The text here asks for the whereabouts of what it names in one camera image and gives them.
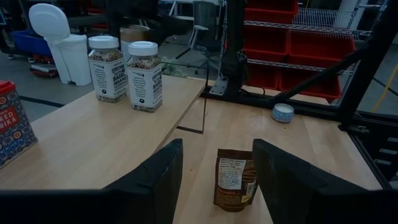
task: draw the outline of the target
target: gray floor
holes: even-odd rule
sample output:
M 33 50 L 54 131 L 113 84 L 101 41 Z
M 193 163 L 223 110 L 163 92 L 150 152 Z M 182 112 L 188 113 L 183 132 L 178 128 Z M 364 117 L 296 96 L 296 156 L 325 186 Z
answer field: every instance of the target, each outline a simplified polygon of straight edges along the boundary
M 159 49 L 159 56 L 169 59 L 177 57 L 188 48 L 186 45 L 188 39 L 189 35 L 177 37 L 176 40 L 173 40 L 171 37 L 168 38 L 167 41 L 172 43 L 162 44 Z M 189 51 L 180 57 L 176 63 L 199 66 L 204 62 L 204 59 L 204 56 L 198 52 Z M 398 63 L 398 46 L 393 45 L 375 77 L 386 84 L 396 63 Z M 93 90 L 91 84 L 87 86 L 76 86 L 74 84 L 64 85 L 58 78 L 36 77 L 30 73 L 29 67 L 30 65 L 24 57 L 8 60 L 6 55 L 0 54 L 0 80 L 13 81 L 17 85 L 17 91 L 21 96 L 67 104 Z M 184 66 L 177 66 L 177 68 L 191 77 L 204 78 L 206 75 L 206 70 L 204 69 L 188 68 Z M 216 79 L 216 77 L 217 70 L 211 69 L 210 78 Z M 347 77 L 341 77 L 340 80 L 343 86 Z M 398 77 L 394 79 L 390 88 L 398 91 Z M 383 90 L 384 87 L 382 85 L 372 81 L 359 106 L 359 110 L 371 111 L 382 95 Z M 23 101 L 23 104 L 31 122 L 57 109 L 53 106 L 28 101 Z M 389 92 L 376 112 L 380 114 L 398 115 L 398 96 Z

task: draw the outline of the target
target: black metal post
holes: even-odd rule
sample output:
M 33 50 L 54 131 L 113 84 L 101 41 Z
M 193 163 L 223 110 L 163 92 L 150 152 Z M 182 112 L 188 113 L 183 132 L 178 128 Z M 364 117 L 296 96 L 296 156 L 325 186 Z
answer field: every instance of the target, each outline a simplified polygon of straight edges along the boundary
M 389 1 L 386 10 L 376 24 L 368 49 L 353 76 L 349 88 L 338 108 L 338 116 L 346 125 L 351 122 L 374 74 L 398 32 L 398 1 Z
M 27 5 L 26 0 L 18 0 L 19 5 L 21 6 L 22 9 L 22 15 L 25 17 L 25 22 L 28 30 L 31 30 L 32 25 L 30 24 L 30 19 L 29 19 L 29 7 Z
M 227 36 L 228 46 L 221 59 L 221 73 L 228 78 L 224 96 L 235 98 L 246 79 L 247 57 L 243 52 L 243 24 L 246 0 L 227 2 Z

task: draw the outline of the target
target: chair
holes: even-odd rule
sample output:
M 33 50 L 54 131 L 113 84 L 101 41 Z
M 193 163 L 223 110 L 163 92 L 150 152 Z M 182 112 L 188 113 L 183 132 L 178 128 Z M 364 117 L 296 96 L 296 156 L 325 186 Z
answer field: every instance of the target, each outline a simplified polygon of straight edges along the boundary
M 218 68 L 211 57 L 219 56 L 221 41 L 216 40 L 217 7 L 212 2 L 193 2 L 193 32 L 189 41 L 191 50 L 197 50 L 206 57 L 207 65 Z

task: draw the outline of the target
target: wooden table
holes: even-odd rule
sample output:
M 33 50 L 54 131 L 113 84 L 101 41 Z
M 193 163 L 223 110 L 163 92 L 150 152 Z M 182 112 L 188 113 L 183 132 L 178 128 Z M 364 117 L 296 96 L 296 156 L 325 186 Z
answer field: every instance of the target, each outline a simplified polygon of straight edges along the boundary
M 204 89 L 163 76 L 163 105 L 134 111 L 128 98 L 91 92 L 32 123 L 39 143 L 0 170 L 0 189 L 101 189 L 160 149 Z
M 261 89 L 246 88 L 262 94 Z M 275 95 L 277 91 L 266 91 Z M 327 104 L 322 98 L 296 95 L 296 100 Z M 198 99 L 181 125 L 200 127 L 203 99 Z M 271 111 L 208 100 L 205 133 L 175 130 L 169 138 L 182 138 L 183 177 L 174 223 L 230 224 L 272 223 L 267 205 L 258 189 L 253 204 L 239 213 L 224 212 L 213 205 L 217 149 L 251 151 L 252 141 L 261 138 L 338 177 L 366 189 L 381 189 L 349 136 L 338 123 L 295 115 L 290 124 L 271 118 Z

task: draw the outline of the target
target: nutrition label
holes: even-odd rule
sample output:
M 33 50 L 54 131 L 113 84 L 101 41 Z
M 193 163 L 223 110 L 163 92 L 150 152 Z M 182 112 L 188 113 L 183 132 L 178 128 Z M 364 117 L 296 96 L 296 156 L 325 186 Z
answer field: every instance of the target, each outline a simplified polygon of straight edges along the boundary
M 116 98 L 127 92 L 123 58 L 113 62 L 90 60 L 90 70 L 96 95 Z
M 154 107 L 162 101 L 162 65 L 152 70 L 127 68 L 130 97 L 134 105 Z
M 129 54 L 129 44 L 131 44 L 132 42 L 126 42 L 121 40 L 120 41 L 120 51 L 123 54 L 123 57 L 126 59 L 124 61 L 124 66 L 127 68 L 127 61 L 130 58 L 130 54 Z
M 241 190 L 242 173 L 246 160 L 220 159 L 218 186 L 227 190 Z

